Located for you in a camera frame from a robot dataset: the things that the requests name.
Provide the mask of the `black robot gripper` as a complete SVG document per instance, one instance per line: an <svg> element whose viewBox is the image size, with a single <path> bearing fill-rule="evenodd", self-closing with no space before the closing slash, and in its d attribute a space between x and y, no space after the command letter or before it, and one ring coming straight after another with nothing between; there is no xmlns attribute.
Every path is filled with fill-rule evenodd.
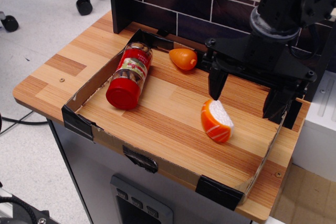
<svg viewBox="0 0 336 224"><path fill-rule="evenodd" d="M291 103L290 90L304 94L317 79L317 74L295 59L285 44L255 34L235 39L209 38L205 45L204 65L209 70L211 98L219 99L230 74L269 87L263 118L277 124Z"/></svg>

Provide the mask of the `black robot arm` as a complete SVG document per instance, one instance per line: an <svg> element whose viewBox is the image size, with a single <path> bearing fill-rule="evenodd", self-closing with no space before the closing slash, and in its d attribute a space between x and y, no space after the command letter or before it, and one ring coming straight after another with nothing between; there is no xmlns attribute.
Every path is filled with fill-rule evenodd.
<svg viewBox="0 0 336 224"><path fill-rule="evenodd" d="M250 15L251 33L241 38L209 38L203 64L209 94L221 96L232 74L268 87L263 117L280 123L292 102L303 98L317 74L300 62L293 40L303 28L331 18L335 0L260 0Z"/></svg>

